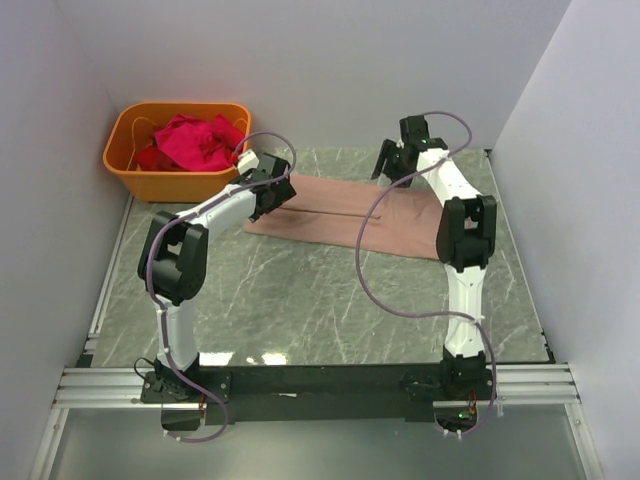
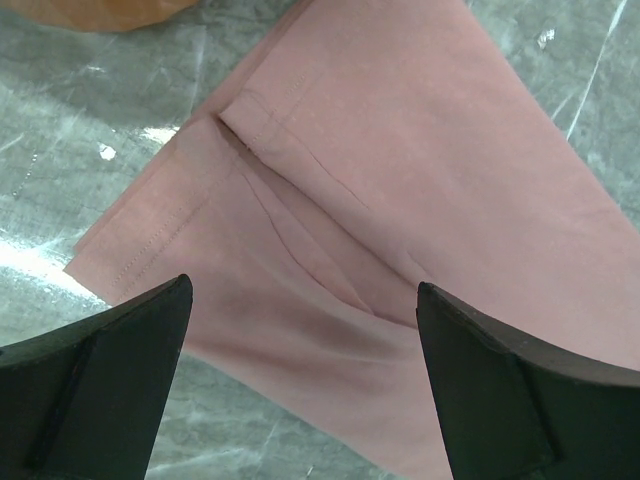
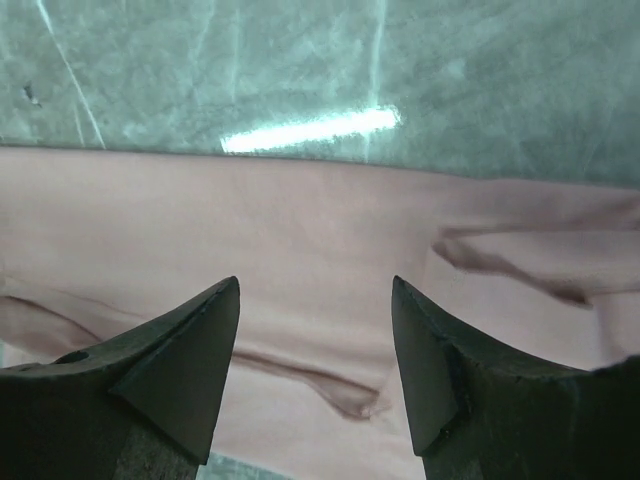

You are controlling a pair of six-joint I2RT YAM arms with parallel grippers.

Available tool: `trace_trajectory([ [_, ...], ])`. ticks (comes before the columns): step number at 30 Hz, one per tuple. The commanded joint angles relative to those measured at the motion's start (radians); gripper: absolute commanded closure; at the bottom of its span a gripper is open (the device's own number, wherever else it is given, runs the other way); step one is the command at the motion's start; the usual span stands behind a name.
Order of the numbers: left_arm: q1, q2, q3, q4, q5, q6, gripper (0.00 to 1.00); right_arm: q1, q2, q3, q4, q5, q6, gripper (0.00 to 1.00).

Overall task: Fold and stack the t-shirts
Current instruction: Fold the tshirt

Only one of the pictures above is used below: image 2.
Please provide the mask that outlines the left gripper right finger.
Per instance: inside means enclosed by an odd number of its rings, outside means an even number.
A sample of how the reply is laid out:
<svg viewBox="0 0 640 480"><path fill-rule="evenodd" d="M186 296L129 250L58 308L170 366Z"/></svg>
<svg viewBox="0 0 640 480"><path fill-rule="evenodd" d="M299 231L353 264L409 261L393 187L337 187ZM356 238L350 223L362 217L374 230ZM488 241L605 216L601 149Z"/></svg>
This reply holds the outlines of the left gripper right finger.
<svg viewBox="0 0 640 480"><path fill-rule="evenodd" d="M416 317L456 479L636 479L639 374L559 348L432 283Z"/></svg>

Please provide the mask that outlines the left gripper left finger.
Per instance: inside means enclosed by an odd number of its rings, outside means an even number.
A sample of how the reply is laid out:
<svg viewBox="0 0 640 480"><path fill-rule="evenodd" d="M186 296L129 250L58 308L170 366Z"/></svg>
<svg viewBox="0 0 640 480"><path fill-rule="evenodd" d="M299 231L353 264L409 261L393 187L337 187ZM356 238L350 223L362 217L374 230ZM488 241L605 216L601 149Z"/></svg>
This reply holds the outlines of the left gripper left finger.
<svg viewBox="0 0 640 480"><path fill-rule="evenodd" d="M180 275L2 347L2 478L144 478L192 302Z"/></svg>

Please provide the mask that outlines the dusty pink t shirt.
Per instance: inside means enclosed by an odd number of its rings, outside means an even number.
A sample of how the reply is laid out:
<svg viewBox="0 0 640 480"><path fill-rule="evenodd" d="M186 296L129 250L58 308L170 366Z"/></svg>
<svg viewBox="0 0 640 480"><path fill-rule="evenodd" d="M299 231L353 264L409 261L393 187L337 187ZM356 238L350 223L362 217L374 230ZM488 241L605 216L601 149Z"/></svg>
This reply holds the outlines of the dusty pink t shirt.
<svg viewBox="0 0 640 480"><path fill-rule="evenodd" d="M447 479L432 282L639 365L639 235L461 1L302 1L76 244L109 304L189 275L185 346L409 479Z"/></svg>

